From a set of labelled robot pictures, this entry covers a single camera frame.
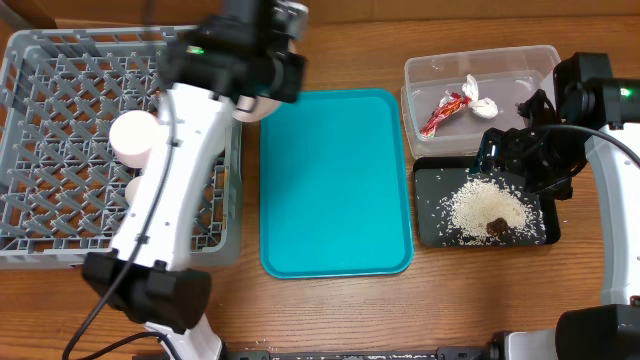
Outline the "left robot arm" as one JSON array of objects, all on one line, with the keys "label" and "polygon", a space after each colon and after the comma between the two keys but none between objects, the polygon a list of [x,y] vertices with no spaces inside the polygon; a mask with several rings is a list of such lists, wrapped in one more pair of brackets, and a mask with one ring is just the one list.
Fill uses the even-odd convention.
[{"label": "left robot arm", "polygon": [[157,53],[162,130],[110,250],[89,253],[82,276],[172,359],[223,353],[205,315],[211,277],[190,266],[194,220],[239,100],[297,100],[306,60],[291,46],[307,21],[296,1],[227,1]]}]

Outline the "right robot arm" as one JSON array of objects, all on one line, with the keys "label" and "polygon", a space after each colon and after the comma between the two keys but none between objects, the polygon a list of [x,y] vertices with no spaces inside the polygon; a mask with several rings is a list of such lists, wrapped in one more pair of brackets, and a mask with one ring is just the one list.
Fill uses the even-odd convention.
[{"label": "right robot arm", "polygon": [[528,193],[572,195],[591,167],[602,222],[601,305],[562,314],[552,329],[498,333],[486,359],[619,359],[639,356],[639,82],[614,76],[604,53],[577,52],[553,70],[554,95],[536,92],[518,112],[524,129],[491,128],[472,173],[502,171]]}]

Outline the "red snack wrapper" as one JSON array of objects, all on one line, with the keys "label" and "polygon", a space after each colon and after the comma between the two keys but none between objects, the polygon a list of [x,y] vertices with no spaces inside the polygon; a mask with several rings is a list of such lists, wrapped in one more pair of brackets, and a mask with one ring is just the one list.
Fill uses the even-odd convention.
[{"label": "red snack wrapper", "polygon": [[467,107],[470,102],[471,98],[464,94],[446,92],[432,112],[429,120],[421,128],[420,134],[426,138],[434,137],[439,125],[446,118]]}]

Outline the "white rice pile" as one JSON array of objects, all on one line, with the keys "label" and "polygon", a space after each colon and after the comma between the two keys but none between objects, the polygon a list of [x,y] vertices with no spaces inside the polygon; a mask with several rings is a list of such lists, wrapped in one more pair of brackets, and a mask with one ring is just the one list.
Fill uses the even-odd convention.
[{"label": "white rice pile", "polygon": [[[432,247],[529,246],[546,242],[546,225],[539,197],[524,191],[514,178],[458,171],[453,188],[430,200],[427,239]],[[499,238],[486,233],[486,224],[499,218],[509,224]]]}]

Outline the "small pink plate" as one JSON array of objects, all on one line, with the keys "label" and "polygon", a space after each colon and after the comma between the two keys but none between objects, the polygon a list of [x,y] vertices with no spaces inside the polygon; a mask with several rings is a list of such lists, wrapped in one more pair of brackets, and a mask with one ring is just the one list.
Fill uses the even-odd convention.
[{"label": "small pink plate", "polygon": [[109,143],[120,163],[129,168],[143,169],[159,130],[159,120],[151,113],[128,111],[112,122]]}]

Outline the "large white plate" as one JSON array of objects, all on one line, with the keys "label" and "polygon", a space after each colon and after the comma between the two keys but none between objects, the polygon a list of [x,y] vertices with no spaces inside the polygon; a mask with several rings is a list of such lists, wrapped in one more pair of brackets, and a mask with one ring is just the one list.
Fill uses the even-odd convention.
[{"label": "large white plate", "polygon": [[242,87],[241,96],[233,117],[241,122],[258,122],[275,112],[286,94],[287,71],[291,68],[290,55],[297,53],[293,41],[289,41],[286,54],[267,53],[252,61],[247,75],[251,85]]}]

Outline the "white paper cup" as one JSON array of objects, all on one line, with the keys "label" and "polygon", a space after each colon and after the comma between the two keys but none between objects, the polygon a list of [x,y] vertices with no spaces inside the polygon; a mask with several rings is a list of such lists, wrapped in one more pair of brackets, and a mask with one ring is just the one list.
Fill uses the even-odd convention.
[{"label": "white paper cup", "polygon": [[134,177],[125,187],[125,200],[129,205],[133,204],[141,180],[141,176]]}]

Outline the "brown food scrap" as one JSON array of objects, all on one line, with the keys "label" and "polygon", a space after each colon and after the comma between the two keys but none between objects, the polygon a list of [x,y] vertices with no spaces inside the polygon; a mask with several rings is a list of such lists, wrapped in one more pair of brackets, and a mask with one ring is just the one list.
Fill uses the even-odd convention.
[{"label": "brown food scrap", "polygon": [[509,224],[502,217],[499,217],[486,224],[486,233],[492,237],[499,238],[505,233],[507,233],[508,230],[509,230]]}]

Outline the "white tissue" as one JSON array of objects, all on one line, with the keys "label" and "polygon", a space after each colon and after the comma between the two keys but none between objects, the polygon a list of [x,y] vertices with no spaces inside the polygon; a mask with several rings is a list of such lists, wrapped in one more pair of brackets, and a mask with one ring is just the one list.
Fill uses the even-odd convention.
[{"label": "white tissue", "polygon": [[462,85],[462,91],[469,99],[468,107],[476,116],[483,119],[493,119],[498,115],[498,106],[492,99],[479,97],[478,83],[471,74],[466,76],[466,82]]}]

